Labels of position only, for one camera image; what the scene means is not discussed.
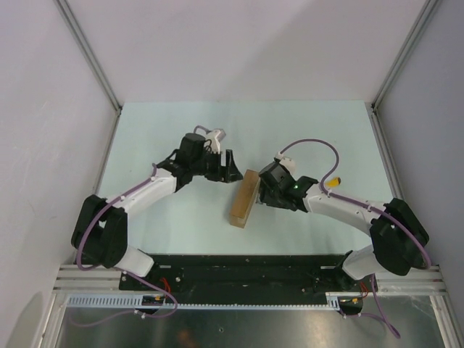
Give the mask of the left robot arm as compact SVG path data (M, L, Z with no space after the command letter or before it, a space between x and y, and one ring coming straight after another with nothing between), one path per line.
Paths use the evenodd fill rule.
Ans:
M88 196L71 238L78 267L117 268L134 274L143 289L155 288L160 272L153 268L151 256L129 244L128 222L155 202L180 191L196 176L221 183L242 180L232 150L221 148L224 138L225 131L220 128L204 134L187 133L177 149L152 165L152 173L141 183L112 197Z

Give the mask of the brown cardboard express box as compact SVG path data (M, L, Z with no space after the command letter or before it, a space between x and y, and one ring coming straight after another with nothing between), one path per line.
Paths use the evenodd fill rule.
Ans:
M237 228L245 227L252 207L256 202L259 186L259 173L254 170L247 170L229 211L229 223L232 226Z

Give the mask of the yellow utility knife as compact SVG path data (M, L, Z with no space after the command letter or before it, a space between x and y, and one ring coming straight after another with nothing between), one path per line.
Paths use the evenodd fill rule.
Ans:
M325 187L327 188L336 188L341 185L341 178L340 177L333 177L325 182Z

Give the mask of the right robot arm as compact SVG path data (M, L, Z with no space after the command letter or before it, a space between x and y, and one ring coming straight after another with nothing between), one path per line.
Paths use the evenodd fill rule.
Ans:
M280 161L259 173L259 202L269 207L324 215L356 228L371 244L348 252L334 273L335 284L351 291L360 280L388 271L406 276L411 269L425 270L431 261L425 253L429 236L410 206L393 198L389 203L361 202L323 188L314 178L294 179Z

